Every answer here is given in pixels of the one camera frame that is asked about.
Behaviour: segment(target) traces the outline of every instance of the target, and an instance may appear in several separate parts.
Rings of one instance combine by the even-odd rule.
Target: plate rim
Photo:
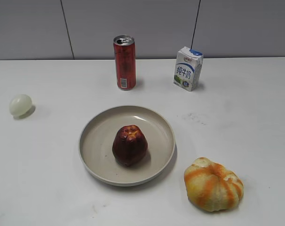
[[[115,181],[112,181],[112,180],[108,180],[108,179],[105,179],[99,175],[97,175],[96,173],[94,173],[87,165],[86,163],[84,162],[84,159],[82,157],[82,154],[81,154],[81,139],[82,139],[82,136],[83,136],[83,133],[85,131],[85,129],[88,127],[88,125],[90,124],[90,122],[92,120],[94,120],[97,116],[101,115],[102,113],[106,112],[106,111],[109,111],[109,110],[112,110],[112,109],[115,109],[115,108],[121,108],[121,107],[138,107],[138,108],[143,108],[143,109],[146,109],[146,110],[149,110],[155,114],[157,114],[158,116],[160,116],[164,122],[169,126],[169,129],[171,130],[172,132],[172,136],[173,136],[173,150],[172,150],[172,153],[169,157],[169,159],[166,161],[165,165],[163,167],[161,167],[156,173],[154,173],[152,176],[144,179],[144,180],[138,180],[138,181],[135,181],[135,182],[131,182],[131,183],[119,183],[119,182],[115,182]],[[116,107],[111,107],[111,108],[108,108],[106,110],[103,110],[101,111],[100,113],[96,114],[91,120],[89,120],[86,125],[84,126],[83,130],[81,131],[80,133],[80,137],[79,137],[79,142],[78,142],[78,150],[79,150],[79,156],[80,156],[80,159],[85,167],[85,169],[96,179],[98,180],[101,180],[103,181],[104,183],[107,183],[109,185],[113,185],[113,186],[136,186],[136,185],[141,185],[141,184],[144,184],[152,179],[154,179],[156,176],[158,176],[166,167],[167,165],[170,163],[171,159],[173,158],[174,156],[174,153],[175,153],[175,146],[176,146],[176,140],[175,140],[175,134],[174,134],[174,131],[173,131],[173,128],[172,126],[170,125],[170,123],[161,115],[159,114],[158,112],[152,110],[152,109],[149,109],[147,107],[143,107],[143,106],[139,106],[139,105],[119,105],[119,106],[116,106]]]

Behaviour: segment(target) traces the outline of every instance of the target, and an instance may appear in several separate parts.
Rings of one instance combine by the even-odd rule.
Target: white egg
[[[32,99],[26,94],[19,94],[10,102],[10,113],[14,117],[21,116],[32,107]]]

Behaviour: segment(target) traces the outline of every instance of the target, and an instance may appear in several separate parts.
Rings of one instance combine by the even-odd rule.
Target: plate
[[[137,125],[148,142],[146,156],[131,167],[119,165],[112,153],[117,131]],[[170,162],[175,137],[169,123],[158,113],[140,106],[119,106],[94,117],[79,140],[79,154],[88,172],[114,186],[135,186],[158,176]]]

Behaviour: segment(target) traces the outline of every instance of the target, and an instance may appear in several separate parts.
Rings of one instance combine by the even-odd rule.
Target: red can
[[[132,89],[136,85],[135,42],[128,35],[120,35],[113,40],[118,87]]]

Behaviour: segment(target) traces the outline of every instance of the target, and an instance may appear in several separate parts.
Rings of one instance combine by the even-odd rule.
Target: milk carton
[[[199,81],[203,54],[183,47],[177,53],[174,83],[187,91],[193,91]]]

